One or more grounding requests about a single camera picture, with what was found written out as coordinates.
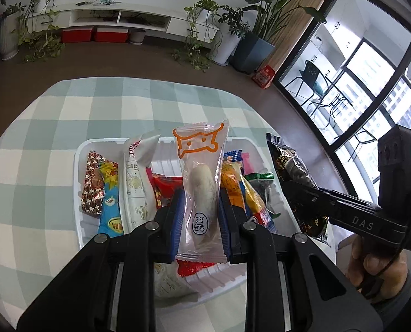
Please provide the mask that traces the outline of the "person's right hand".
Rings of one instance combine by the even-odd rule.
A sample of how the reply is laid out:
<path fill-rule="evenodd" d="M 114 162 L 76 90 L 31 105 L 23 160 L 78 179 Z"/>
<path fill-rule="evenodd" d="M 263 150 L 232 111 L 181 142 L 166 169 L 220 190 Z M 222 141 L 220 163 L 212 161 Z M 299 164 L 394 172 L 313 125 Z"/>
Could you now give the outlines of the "person's right hand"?
<path fill-rule="evenodd" d="M 380 290 L 374 298 L 368 297 L 368 300 L 371 303 L 377 303 L 395 297 L 402 290 L 409 274 L 406 252 L 403 250 L 394 261 L 391 261 L 372 253 L 365 255 L 362 248 L 362 237 L 356 235 L 345 273 L 347 279 L 358 288 L 364 279 L 365 272 L 372 276 L 377 276 L 381 272 L 379 278 L 383 282 Z"/>

